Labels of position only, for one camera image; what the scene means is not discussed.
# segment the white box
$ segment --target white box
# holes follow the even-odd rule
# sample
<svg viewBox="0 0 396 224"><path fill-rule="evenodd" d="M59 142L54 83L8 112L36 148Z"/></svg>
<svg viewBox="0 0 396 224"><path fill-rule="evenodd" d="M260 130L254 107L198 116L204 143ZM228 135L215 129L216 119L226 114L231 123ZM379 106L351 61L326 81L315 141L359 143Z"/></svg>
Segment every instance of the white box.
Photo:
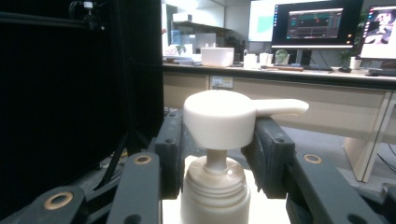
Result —
<svg viewBox="0 0 396 224"><path fill-rule="evenodd" d="M192 21L192 15L182 12L173 14L173 21Z"/></svg>
<svg viewBox="0 0 396 224"><path fill-rule="evenodd" d="M233 64L233 48L201 48L203 66L228 67Z"/></svg>

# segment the computer monitor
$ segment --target computer monitor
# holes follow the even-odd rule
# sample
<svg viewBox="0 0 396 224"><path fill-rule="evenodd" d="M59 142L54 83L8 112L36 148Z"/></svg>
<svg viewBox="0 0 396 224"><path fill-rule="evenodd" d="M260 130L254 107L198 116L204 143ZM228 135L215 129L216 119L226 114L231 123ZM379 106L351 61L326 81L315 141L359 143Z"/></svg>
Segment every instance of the computer monitor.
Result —
<svg viewBox="0 0 396 224"><path fill-rule="evenodd" d="M363 0L275 6L273 49L352 48Z"/></svg>
<svg viewBox="0 0 396 224"><path fill-rule="evenodd" d="M359 55L362 59L396 62L396 4L371 6L363 27Z"/></svg>
<svg viewBox="0 0 396 224"><path fill-rule="evenodd" d="M294 3L320 2L329 0L295 0ZM286 4L290 0L260 0L250 2L248 41L271 42L276 4Z"/></svg>

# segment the brass screw hole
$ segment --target brass screw hole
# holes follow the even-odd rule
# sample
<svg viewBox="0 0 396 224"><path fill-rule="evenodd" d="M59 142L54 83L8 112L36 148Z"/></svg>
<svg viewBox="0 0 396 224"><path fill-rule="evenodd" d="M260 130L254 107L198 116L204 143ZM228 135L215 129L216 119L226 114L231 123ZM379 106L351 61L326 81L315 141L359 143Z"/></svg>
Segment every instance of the brass screw hole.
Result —
<svg viewBox="0 0 396 224"><path fill-rule="evenodd" d="M136 163L136 164L146 164L146 163L149 163L150 161L151 161L150 156L140 156L140 157L134 159L134 163Z"/></svg>
<svg viewBox="0 0 396 224"><path fill-rule="evenodd" d="M55 210L67 205L72 201L72 199L73 199L73 194L71 192L60 192L50 196L44 202L44 207L47 210Z"/></svg>
<svg viewBox="0 0 396 224"><path fill-rule="evenodd" d="M321 157L319 157L319 156L317 156L317 155L313 155L313 154L305 154L305 155L304 155L304 159L305 159L306 161L309 161L309 162L314 163L314 164L319 164L319 163L322 163L322 162L323 162L323 160L321 159Z"/></svg>

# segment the counter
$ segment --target counter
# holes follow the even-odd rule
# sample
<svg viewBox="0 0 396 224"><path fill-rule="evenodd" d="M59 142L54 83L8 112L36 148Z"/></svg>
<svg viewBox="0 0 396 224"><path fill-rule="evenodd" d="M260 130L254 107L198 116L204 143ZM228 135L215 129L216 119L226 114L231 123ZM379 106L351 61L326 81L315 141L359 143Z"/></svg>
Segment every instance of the counter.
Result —
<svg viewBox="0 0 396 224"><path fill-rule="evenodd" d="M165 64L164 105L181 108L189 95L212 89L213 76L231 77L233 87L227 90L251 99L306 101L310 108L304 115L273 118L282 126L344 136L357 179L368 181L379 144L396 144L396 77L365 74L366 70L292 72Z"/></svg>

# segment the wall socket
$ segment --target wall socket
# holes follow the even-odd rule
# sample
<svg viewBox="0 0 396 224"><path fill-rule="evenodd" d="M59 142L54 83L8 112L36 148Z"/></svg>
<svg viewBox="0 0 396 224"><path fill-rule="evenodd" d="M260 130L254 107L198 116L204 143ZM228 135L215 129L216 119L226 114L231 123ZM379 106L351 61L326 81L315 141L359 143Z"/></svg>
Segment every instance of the wall socket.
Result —
<svg viewBox="0 0 396 224"><path fill-rule="evenodd" d="M212 87L220 87L220 88L232 88L233 87L233 78L232 77L211 77L210 85Z"/></svg>

